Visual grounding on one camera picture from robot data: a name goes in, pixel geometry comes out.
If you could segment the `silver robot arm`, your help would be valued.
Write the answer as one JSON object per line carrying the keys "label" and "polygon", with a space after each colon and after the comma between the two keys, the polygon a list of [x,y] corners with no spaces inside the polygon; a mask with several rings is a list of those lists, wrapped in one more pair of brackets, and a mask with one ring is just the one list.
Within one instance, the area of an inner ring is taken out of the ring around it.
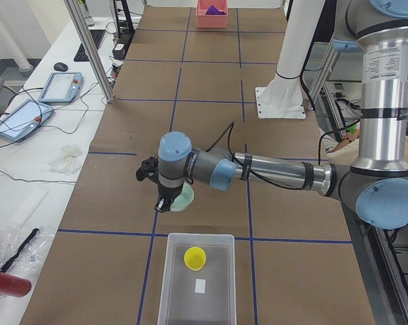
{"label": "silver robot arm", "polygon": [[385,230],[408,224],[408,1],[338,1],[335,46],[363,50],[358,156],[349,165],[289,162],[194,148],[184,133],[166,133],[158,154],[144,160],[136,179],[157,185],[155,209],[171,209],[184,182],[193,179],[226,190],[251,176],[288,190],[313,190],[343,202],[357,216]]}

